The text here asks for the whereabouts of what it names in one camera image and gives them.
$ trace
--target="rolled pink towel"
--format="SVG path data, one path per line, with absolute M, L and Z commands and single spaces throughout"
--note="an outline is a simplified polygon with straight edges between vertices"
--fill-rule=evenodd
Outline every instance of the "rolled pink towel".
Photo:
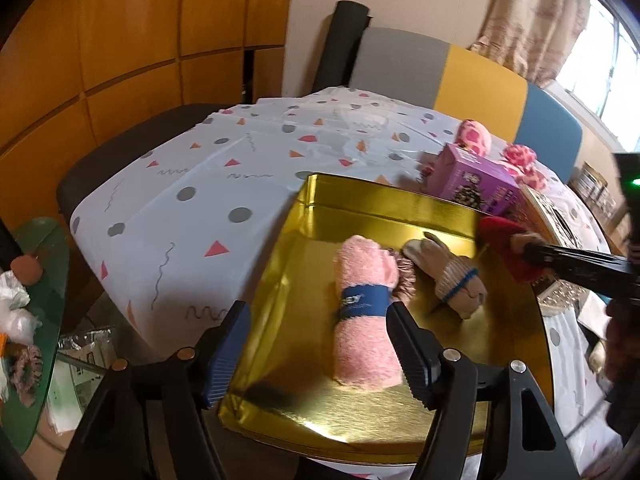
M 386 333 L 386 308 L 398 284 L 396 259 L 373 240 L 346 240 L 334 258 L 340 295 L 335 327 L 334 377 L 344 385 L 378 392 L 402 383 L 402 368 Z

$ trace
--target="pink leopard print toy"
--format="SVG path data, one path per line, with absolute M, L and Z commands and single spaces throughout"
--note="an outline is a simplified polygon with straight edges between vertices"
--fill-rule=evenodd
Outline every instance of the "pink leopard print toy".
M 460 123 L 454 143 L 478 156 L 485 156 L 491 151 L 491 134 L 478 121 L 467 119 Z
M 538 159 L 536 152 L 523 144 L 510 144 L 504 149 L 502 156 L 507 162 L 525 170 Z
M 542 191 L 546 187 L 546 176 L 535 168 L 538 156 L 529 146 L 523 144 L 510 144 L 502 152 L 506 160 L 498 160 L 518 184 Z

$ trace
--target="red triangle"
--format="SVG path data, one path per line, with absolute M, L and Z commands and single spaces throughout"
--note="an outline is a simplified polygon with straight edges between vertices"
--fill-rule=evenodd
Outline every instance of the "red triangle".
M 228 252 L 229 249 L 227 249 L 223 244 L 216 240 L 215 242 L 213 242 L 213 245 L 209 248 L 207 254 L 205 254 L 204 256 L 206 258 L 207 256 L 218 256 L 219 254 L 225 254 Z

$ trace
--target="wooden wall panel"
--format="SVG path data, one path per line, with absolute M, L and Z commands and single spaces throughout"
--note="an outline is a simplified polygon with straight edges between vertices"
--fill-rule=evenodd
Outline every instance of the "wooden wall panel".
M 248 0 L 244 46 L 284 45 L 289 0 Z
M 76 0 L 36 0 L 0 50 L 0 146 L 81 91 Z
M 98 143 L 148 118 L 180 106 L 178 65 L 171 63 L 109 86 L 87 97 Z
M 180 54 L 242 46 L 246 0 L 182 0 Z
M 178 0 L 80 0 L 84 86 L 177 56 Z
M 78 101 L 0 156 L 0 216 L 9 229 L 36 216 L 58 215 L 56 187 L 96 147 L 86 105 Z
M 242 51 L 181 62 L 184 103 L 237 104 L 242 100 Z
M 283 68 L 283 46 L 277 48 L 261 48 L 255 51 L 254 102 L 261 97 L 282 97 Z

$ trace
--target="purple box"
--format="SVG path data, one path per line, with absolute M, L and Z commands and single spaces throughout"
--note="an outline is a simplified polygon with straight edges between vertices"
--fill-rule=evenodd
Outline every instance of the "purple box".
M 501 215 L 520 196 L 513 177 L 500 164 L 447 144 L 427 179 L 427 194 Z

